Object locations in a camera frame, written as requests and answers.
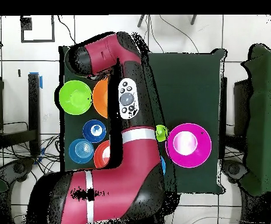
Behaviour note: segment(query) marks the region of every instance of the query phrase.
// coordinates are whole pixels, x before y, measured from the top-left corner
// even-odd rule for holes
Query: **table leg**
[[[192,21],[190,22],[191,25],[194,25],[194,21],[196,20],[197,15],[193,15]]]
[[[145,15],[141,15],[140,20],[138,21],[138,27],[140,27],[142,25],[142,22],[144,20],[144,16]]]

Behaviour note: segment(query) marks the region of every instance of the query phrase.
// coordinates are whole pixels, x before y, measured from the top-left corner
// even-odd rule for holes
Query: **white stripe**
[[[86,191],[93,189],[93,180],[91,171],[85,171],[86,173]],[[88,223],[94,222],[94,201],[86,200],[86,217]]]
[[[155,131],[153,129],[141,128],[141,129],[131,129],[122,134],[123,143],[139,139],[156,140]]]

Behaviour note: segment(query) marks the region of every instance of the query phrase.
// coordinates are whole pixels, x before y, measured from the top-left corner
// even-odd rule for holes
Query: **black frame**
[[[0,149],[12,145],[30,142],[31,156],[40,155],[40,107],[39,107],[39,76],[29,74],[29,130],[13,133],[0,133]],[[2,89],[4,82],[0,78],[0,130],[3,130]]]
[[[25,40],[25,30],[32,29],[32,19],[30,17],[20,17],[21,23],[21,43],[44,43],[44,42],[55,42],[54,37],[54,16],[51,16],[51,40]]]

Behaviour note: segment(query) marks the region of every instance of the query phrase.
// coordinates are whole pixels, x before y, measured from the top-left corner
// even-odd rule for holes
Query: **orange cup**
[[[109,78],[100,80],[93,90],[93,105],[96,111],[107,118],[107,82]]]

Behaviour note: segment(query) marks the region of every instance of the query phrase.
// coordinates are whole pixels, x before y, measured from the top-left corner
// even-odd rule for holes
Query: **bowl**
[[[80,80],[70,80],[60,89],[59,102],[66,113],[83,114],[89,110],[92,104],[91,89]]]
[[[110,159],[110,143],[109,140],[101,143],[94,153],[95,167],[101,169],[107,165]]]
[[[100,80],[93,90],[94,108],[104,118],[107,118],[107,82],[108,78]]]
[[[89,162],[93,155],[94,147],[88,140],[76,139],[69,146],[69,156],[78,164]]]
[[[166,152],[180,167],[197,167],[210,156],[211,139],[203,127],[191,123],[181,124],[170,132]]]
[[[101,142],[106,135],[106,128],[103,122],[99,120],[89,120],[82,129],[84,138],[89,142]]]

